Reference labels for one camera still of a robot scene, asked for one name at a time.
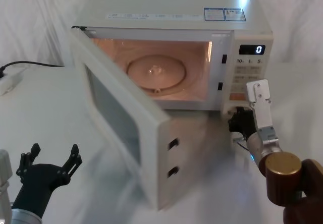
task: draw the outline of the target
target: power cord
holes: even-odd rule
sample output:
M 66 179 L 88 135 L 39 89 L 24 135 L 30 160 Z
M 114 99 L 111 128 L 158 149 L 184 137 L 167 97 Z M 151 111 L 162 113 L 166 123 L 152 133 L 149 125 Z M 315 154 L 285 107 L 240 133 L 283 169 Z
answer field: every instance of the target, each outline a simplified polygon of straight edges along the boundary
M 240 147 L 242 147 L 244 150 L 247 150 L 248 152 L 249 152 L 249 150 L 248 150 L 248 148 L 246 148 L 245 146 L 243 146 L 241 143 L 239 143 L 239 142 L 236 142 Z
M 4 70 L 6 69 L 6 67 L 11 66 L 11 65 L 15 65 L 15 64 L 35 64 L 35 65 L 41 65 L 41 66 L 47 66 L 47 67 L 63 67 L 60 65 L 42 64 L 42 63 L 31 62 L 31 61 L 16 61 L 16 62 L 8 63 L 8 64 L 0 67 L 0 78 L 2 78 L 4 76 Z

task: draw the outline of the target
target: microwave door window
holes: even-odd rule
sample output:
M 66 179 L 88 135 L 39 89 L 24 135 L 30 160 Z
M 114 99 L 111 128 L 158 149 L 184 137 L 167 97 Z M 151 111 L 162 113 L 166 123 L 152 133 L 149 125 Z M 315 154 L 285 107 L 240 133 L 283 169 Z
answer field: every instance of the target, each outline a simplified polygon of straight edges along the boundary
M 139 132 L 135 122 L 100 80 L 89 69 L 87 71 L 97 110 L 140 164 Z

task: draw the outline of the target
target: digital display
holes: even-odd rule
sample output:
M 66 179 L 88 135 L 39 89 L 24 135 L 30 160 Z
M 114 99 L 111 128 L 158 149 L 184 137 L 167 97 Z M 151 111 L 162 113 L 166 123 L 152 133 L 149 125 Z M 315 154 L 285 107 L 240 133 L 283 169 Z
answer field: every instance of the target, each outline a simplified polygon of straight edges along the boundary
M 265 45 L 241 45 L 239 49 L 240 55 L 263 55 Z

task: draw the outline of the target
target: microwave label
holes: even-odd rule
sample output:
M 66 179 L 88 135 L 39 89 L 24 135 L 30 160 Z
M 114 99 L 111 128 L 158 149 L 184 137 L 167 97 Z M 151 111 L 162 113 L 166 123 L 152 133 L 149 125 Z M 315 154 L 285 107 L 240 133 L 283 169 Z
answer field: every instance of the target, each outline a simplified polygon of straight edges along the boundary
M 243 9 L 224 8 L 224 15 L 226 17 L 226 21 L 246 21 Z
M 151 20 L 151 21 L 203 21 L 203 15 L 184 14 L 107 14 L 109 20 Z
M 204 8 L 206 21 L 246 21 L 243 9 L 238 8 Z
M 223 8 L 204 8 L 206 21 L 225 21 Z

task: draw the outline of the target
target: white microwave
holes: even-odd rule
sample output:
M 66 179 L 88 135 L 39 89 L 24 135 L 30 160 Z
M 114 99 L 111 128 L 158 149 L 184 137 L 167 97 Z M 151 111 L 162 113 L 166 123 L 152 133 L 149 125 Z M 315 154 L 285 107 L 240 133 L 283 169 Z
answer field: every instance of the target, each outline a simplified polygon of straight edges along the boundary
M 273 34 L 258 0 L 90 0 L 70 41 L 90 115 L 161 209 L 224 142 L 209 116 L 248 107 Z

